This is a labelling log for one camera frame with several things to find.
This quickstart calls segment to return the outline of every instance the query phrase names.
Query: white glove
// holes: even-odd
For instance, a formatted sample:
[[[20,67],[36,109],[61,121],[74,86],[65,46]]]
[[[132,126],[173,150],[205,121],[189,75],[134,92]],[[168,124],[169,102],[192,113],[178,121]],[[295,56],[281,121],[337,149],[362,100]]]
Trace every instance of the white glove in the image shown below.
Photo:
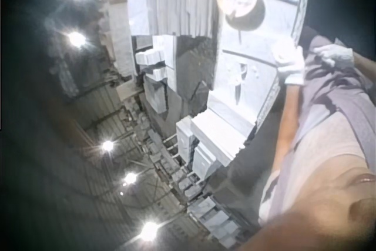
[[[351,48],[330,44],[315,48],[313,52],[332,67],[354,67],[354,54]]]
[[[283,39],[272,47],[274,59],[278,64],[278,72],[286,76],[286,85],[304,85],[306,63],[303,49],[295,47],[291,38]]]

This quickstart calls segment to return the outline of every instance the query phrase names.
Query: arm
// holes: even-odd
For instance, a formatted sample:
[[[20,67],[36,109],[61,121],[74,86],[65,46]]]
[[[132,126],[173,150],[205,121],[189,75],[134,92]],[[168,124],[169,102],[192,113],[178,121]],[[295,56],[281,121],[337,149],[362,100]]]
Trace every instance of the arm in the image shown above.
[[[300,88],[301,86],[299,85],[287,85],[286,100],[278,131],[276,154],[274,155],[271,172],[280,169],[298,129]]]
[[[356,52],[353,52],[353,55],[355,67],[373,83],[376,83],[376,62],[369,60]]]
[[[284,81],[287,87],[286,99],[278,132],[276,154],[271,168],[273,173],[280,169],[298,129],[299,96],[300,88],[304,85],[306,63],[302,47],[296,48],[292,39],[277,42],[272,52],[277,62],[278,73],[282,76],[287,75]]]

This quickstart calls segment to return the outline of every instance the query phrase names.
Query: forearm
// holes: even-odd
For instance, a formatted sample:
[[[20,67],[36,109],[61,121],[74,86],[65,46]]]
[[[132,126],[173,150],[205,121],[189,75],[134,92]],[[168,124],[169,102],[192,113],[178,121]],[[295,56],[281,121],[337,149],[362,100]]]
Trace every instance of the forearm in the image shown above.
[[[300,86],[288,85],[271,171],[279,170],[298,129]]]
[[[355,67],[368,79],[376,82],[376,62],[369,60],[355,52],[353,52],[353,55]]]

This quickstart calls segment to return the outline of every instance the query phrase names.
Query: person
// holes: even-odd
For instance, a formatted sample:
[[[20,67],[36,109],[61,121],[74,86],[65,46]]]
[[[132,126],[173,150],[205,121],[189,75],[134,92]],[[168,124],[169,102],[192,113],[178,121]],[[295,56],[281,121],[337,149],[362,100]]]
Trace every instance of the person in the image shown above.
[[[310,28],[300,43],[272,48],[286,101],[262,228],[242,251],[359,250],[373,237],[376,63]]]

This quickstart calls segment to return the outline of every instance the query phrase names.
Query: ceiling light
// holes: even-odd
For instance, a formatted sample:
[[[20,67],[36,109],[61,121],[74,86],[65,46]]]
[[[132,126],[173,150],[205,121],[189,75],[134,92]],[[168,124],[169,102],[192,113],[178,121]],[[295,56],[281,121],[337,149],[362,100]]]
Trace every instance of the ceiling light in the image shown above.
[[[137,180],[137,175],[135,173],[128,173],[126,177],[124,178],[124,181],[128,184],[131,185],[135,183]]]
[[[112,151],[112,149],[113,149],[113,142],[109,141],[109,140],[103,142],[102,149],[105,150],[105,151],[107,151],[107,152]]]
[[[79,32],[72,32],[68,35],[68,37],[71,44],[75,47],[80,48],[82,45],[86,43],[86,38]]]
[[[159,226],[156,223],[148,222],[144,225],[140,238],[144,241],[153,241],[157,236]]]

